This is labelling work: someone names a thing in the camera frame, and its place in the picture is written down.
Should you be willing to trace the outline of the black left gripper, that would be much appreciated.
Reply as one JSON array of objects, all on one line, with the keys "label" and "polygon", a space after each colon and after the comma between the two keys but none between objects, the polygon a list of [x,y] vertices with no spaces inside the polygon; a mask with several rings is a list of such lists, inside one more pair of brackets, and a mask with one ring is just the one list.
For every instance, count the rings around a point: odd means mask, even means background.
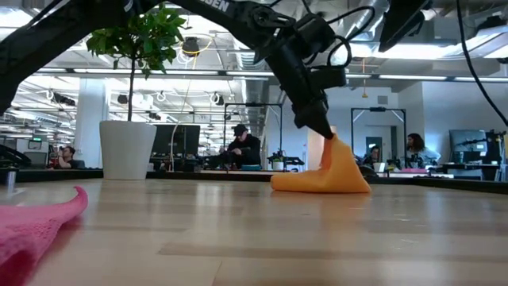
[{"label": "black left gripper", "polygon": [[309,70],[296,48],[281,44],[271,50],[265,61],[292,102],[295,125],[299,129],[307,126],[324,138],[332,138],[325,96],[311,82]]}]

